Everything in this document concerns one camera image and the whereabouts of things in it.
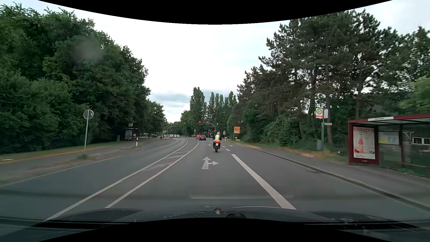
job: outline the curb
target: curb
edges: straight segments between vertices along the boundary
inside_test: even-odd
[[[375,192],[375,193],[377,193],[379,195],[382,195],[382,196],[394,199],[394,200],[399,201],[399,202],[406,203],[408,205],[411,205],[411,206],[414,206],[416,208],[422,209],[422,210],[424,210],[426,212],[430,212],[430,207],[427,206],[427,205],[421,204],[419,202],[412,201],[410,199],[403,198],[401,196],[398,196],[398,195],[395,195],[395,194],[383,191],[381,189],[377,189],[377,188],[371,187],[371,186],[366,185],[366,184],[364,184],[364,183],[362,183],[360,181],[357,181],[357,180],[354,180],[354,179],[351,179],[351,178],[346,178],[346,177],[343,177],[343,176],[340,176],[340,175],[336,175],[334,173],[330,173],[328,171],[324,171],[324,170],[318,169],[316,167],[313,167],[313,166],[310,166],[310,165],[307,165],[307,164],[304,164],[304,163],[301,163],[301,162],[298,162],[298,161],[295,161],[295,160],[291,160],[291,159],[288,159],[288,158],[285,158],[285,157],[282,157],[282,156],[279,156],[279,155],[275,155],[275,154],[272,154],[270,152],[262,151],[262,150],[259,150],[259,149],[254,149],[254,148],[251,148],[251,147],[249,147],[249,148],[253,149],[253,150],[260,151],[260,152],[263,152],[263,153],[266,153],[266,154],[269,154],[269,155],[273,155],[275,157],[278,157],[278,158],[281,158],[281,159],[284,159],[284,160],[287,160],[287,161],[290,161],[290,162],[293,162],[293,163],[296,163],[296,164],[299,164],[301,166],[307,167],[307,168],[312,169],[314,171],[318,171],[318,172],[320,172],[322,174],[329,175],[331,177],[335,177],[335,178],[338,178],[340,180],[343,180],[343,181],[352,183],[354,185],[357,185],[359,187],[365,188],[365,189],[370,190],[372,192]]]

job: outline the advertisement poster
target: advertisement poster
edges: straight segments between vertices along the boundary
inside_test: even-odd
[[[353,127],[354,158],[375,159],[375,129]]]

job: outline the road arrow marking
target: road arrow marking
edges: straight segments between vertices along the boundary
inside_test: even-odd
[[[202,170],[208,170],[210,164],[219,164],[216,161],[209,162],[211,159],[209,159],[208,157],[204,158],[203,160],[205,161],[205,163],[203,164]]]

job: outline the sky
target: sky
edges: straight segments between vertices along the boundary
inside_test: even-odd
[[[224,97],[230,91],[236,94],[245,71],[260,65],[259,56],[270,56],[266,39],[273,37],[280,24],[288,23],[173,24],[103,15],[38,0],[0,0],[0,4],[13,2],[40,13],[46,7],[74,11],[78,18],[93,19],[95,29],[106,32],[117,44],[127,45],[148,68],[145,86],[151,89],[149,99],[164,106],[169,122],[179,121],[181,113],[189,110],[194,87],[200,87],[206,101],[211,92]],[[401,34],[411,33],[419,25],[430,29],[429,0],[391,0],[365,9],[381,22],[380,28],[391,26]]]

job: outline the red bus shelter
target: red bus shelter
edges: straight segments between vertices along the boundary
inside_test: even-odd
[[[348,121],[348,162],[430,167],[430,113]]]

